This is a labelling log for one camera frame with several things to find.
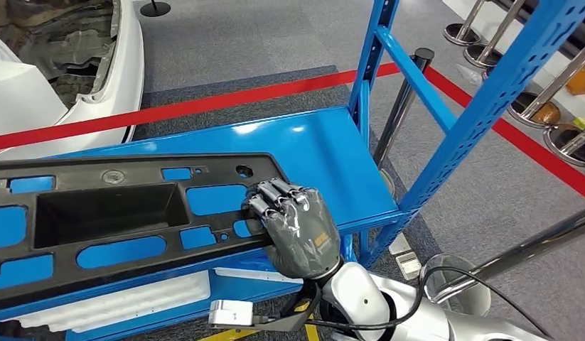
yellow floor marking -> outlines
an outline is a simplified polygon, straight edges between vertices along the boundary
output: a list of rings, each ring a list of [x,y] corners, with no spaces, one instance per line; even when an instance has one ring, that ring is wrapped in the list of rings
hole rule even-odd
[[[309,307],[309,303],[305,303],[303,305],[300,305],[299,307],[296,307],[296,309],[294,309],[294,311],[304,311],[305,309],[307,309],[307,307]],[[319,335],[317,333],[316,326],[305,325],[305,332],[307,333],[308,341],[319,341]]]
[[[259,332],[259,330],[236,330],[230,329],[224,332],[220,332],[218,334],[214,334],[211,336],[207,336],[203,339],[199,339],[199,341],[233,341],[237,339],[241,339],[248,335],[252,335]]]

black cable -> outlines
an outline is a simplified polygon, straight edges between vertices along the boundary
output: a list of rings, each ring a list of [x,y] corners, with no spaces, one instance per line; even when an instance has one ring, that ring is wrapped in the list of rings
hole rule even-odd
[[[432,276],[433,274],[435,274],[436,272],[439,272],[439,271],[457,272],[459,274],[462,274],[464,276],[472,278],[474,281],[477,281],[480,284],[483,284],[484,286],[489,288],[492,292],[494,292],[495,294],[500,296],[504,301],[508,302],[514,309],[516,309],[516,311],[518,311],[520,314],[522,314],[522,316],[524,316],[527,320],[529,320],[529,322],[531,322],[543,335],[545,335],[547,337],[552,337],[547,332],[547,330],[545,330],[534,318],[532,318],[529,314],[527,314],[520,306],[518,306],[518,304],[514,303],[514,301],[512,301],[510,298],[508,298],[506,295],[504,295],[496,287],[492,286],[491,284],[485,282],[483,279],[480,279],[477,276],[474,276],[473,274],[471,274],[465,270],[458,269],[458,268],[455,268],[452,266],[437,266],[435,268],[428,270],[426,272],[426,274],[424,275],[424,277],[420,278],[418,290],[416,293],[416,299],[414,300],[412,307],[409,309],[409,312],[407,312],[407,314],[403,315],[401,318],[396,318],[396,319],[391,320],[391,321],[386,322],[386,323],[378,323],[376,325],[353,325],[353,324],[348,324],[348,323],[336,323],[336,322],[330,322],[330,321],[324,321],[324,320],[307,320],[305,323],[307,325],[320,325],[323,327],[330,327],[330,328],[343,329],[343,330],[349,330],[349,329],[351,329],[351,330],[382,330],[382,329],[394,327],[396,325],[400,325],[401,323],[410,319],[418,311],[420,303],[422,302],[422,296],[424,295],[424,287],[425,287],[426,281],[428,281],[430,276]]]

circular hole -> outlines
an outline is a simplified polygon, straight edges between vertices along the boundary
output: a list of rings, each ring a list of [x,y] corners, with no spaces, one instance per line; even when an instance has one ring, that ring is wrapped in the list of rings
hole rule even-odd
[[[246,165],[236,166],[236,173],[242,178],[250,178],[254,175],[252,168]]]

black glove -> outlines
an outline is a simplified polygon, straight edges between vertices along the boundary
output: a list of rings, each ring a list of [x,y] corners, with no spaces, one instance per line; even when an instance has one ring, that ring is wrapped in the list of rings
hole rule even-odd
[[[340,261],[340,235],[321,194],[275,178],[252,186],[242,203],[258,220],[247,220],[251,234],[264,228],[274,246],[266,247],[275,269],[289,278],[319,278]]]

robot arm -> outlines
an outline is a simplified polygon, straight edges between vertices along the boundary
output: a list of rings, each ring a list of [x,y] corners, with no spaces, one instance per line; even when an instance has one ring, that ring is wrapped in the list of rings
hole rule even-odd
[[[302,188],[280,179],[264,181],[249,191],[242,206],[260,219],[261,223],[257,220],[256,224],[249,225],[251,233],[265,228],[273,239],[274,246],[266,252],[275,268],[285,276],[302,278],[304,285],[284,307],[280,318],[254,316],[250,302],[214,301],[209,314],[209,324],[214,328],[285,332],[311,323],[338,327],[333,339],[340,341],[551,340],[505,320],[444,310],[426,298],[408,316],[420,291],[370,274],[358,263],[344,263],[338,230],[323,198],[313,188]],[[311,301],[308,308],[295,313],[294,306],[303,299]],[[342,321],[308,320],[321,299],[340,312]],[[322,318],[335,320],[331,316]],[[369,327],[392,321],[395,322],[389,326]]]

